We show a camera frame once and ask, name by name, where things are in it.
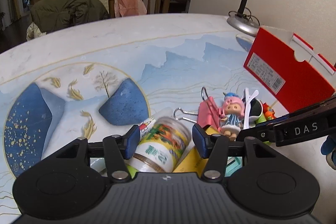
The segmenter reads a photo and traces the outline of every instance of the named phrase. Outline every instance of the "yellow box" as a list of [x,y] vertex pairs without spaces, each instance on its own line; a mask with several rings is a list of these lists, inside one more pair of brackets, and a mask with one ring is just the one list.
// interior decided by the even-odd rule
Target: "yellow box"
[[[212,127],[209,127],[205,131],[208,135],[218,133]],[[208,159],[202,159],[199,155],[196,147],[193,147],[187,156],[181,161],[181,163],[175,168],[173,173],[185,173],[185,172],[196,172],[200,177],[204,170],[205,165],[207,164]]]

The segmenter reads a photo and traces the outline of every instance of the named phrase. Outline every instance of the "gray gripper base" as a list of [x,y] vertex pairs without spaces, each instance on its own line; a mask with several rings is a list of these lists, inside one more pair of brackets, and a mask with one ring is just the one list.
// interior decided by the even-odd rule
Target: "gray gripper base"
[[100,204],[80,216],[55,221],[24,215],[14,223],[317,224],[319,222],[311,215],[292,220],[272,220],[255,216],[233,203],[221,185],[203,182],[196,173],[138,173],[129,183],[113,185]]

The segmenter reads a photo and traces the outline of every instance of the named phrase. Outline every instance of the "silver screw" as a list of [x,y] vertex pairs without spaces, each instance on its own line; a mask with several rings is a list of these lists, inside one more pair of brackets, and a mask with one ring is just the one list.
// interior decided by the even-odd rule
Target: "silver screw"
[[128,173],[125,171],[118,170],[112,173],[112,177],[115,179],[125,179],[128,177]]
[[218,179],[221,176],[221,173],[216,170],[208,170],[204,172],[204,176],[208,179]]

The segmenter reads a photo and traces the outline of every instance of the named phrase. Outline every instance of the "doll's pink hair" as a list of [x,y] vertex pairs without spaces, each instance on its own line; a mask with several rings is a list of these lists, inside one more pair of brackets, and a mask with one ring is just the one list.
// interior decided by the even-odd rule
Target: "doll's pink hair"
[[239,99],[238,97],[228,97],[226,98],[226,100],[224,101],[223,105],[222,105],[222,108],[223,108],[223,112],[225,111],[225,108],[229,105],[229,104],[238,104],[240,105],[241,107],[241,113],[239,115],[239,118],[242,119],[244,118],[244,110],[245,110],[245,105],[244,105],[244,102]]

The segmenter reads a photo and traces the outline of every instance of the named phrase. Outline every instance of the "pink cloth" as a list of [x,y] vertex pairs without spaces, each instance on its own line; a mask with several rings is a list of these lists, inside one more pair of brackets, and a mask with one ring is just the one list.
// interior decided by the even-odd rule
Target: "pink cloth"
[[147,14],[142,0],[114,0],[115,17],[139,16]]

